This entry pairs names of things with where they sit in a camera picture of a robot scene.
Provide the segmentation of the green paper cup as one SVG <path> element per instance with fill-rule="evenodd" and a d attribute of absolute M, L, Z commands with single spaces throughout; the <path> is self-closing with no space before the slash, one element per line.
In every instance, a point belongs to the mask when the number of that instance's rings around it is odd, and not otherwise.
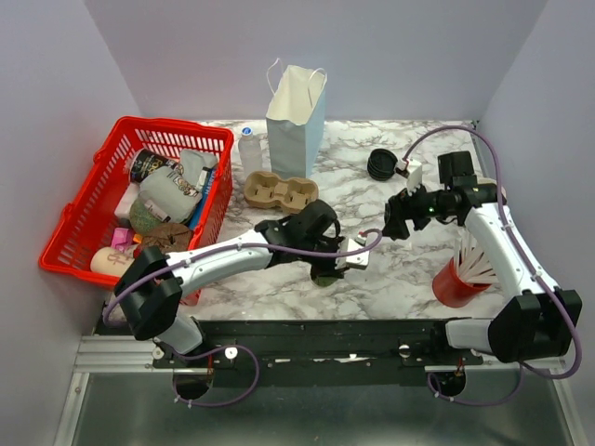
<path fill-rule="evenodd" d="M 329 275 L 318 275 L 313 276 L 312 282 L 319 287 L 328 287 L 334 284 L 336 281 L 339 280 L 339 277 L 336 276 L 329 276 Z"/>

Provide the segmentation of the brown pulp cup carrier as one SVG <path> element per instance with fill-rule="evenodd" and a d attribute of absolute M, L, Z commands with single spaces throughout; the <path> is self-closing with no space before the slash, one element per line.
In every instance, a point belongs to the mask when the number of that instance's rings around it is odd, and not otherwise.
<path fill-rule="evenodd" d="M 272 172 L 257 171 L 245 180 L 247 204 L 259 209 L 279 208 L 286 214 L 298 214 L 319 198 L 317 184 L 307 178 L 282 179 Z"/>

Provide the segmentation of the light blue paper bag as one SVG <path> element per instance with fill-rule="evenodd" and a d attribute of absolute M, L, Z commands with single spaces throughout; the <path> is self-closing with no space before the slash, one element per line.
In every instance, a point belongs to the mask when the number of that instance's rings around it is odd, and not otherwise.
<path fill-rule="evenodd" d="M 266 125 L 271 170 L 283 178 L 307 178 L 322 145 L 328 75 L 323 68 L 283 65 L 277 59 L 267 70 L 268 82 L 275 67 L 282 75 L 277 85 L 269 85 Z"/>

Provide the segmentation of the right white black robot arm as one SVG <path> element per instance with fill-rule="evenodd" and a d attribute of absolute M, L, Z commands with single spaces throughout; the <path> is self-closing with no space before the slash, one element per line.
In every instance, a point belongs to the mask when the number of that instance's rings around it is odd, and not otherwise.
<path fill-rule="evenodd" d="M 493 319 L 451 320 L 445 332 L 428 341 L 430 357 L 446 364 L 461 349 L 487 353 L 502 362 L 561 357 L 567 353 L 582 309 L 574 290 L 563 290 L 528 248 L 515 228 L 500 189 L 481 183 L 471 156 L 457 151 L 438 158 L 440 190 L 422 183 L 421 165 L 397 162 L 394 170 L 405 177 L 403 190 L 385 206 L 384 236 L 405 240 L 411 230 L 423 230 L 433 219 L 452 217 L 483 250 L 509 301 Z"/>

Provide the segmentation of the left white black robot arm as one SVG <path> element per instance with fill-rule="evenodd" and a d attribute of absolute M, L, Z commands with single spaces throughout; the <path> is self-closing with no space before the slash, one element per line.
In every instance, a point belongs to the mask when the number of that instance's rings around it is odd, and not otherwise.
<path fill-rule="evenodd" d="M 296 215 L 263 220 L 224 243 L 169 254 L 145 248 L 116 284 L 115 296 L 138 341 L 166 343 L 183 365 L 194 367 L 205 359 L 206 345 L 198 323 L 178 315 L 182 298 L 236 274 L 296 261 L 340 278 L 337 254 L 344 241 L 336 212 L 316 200 Z"/>

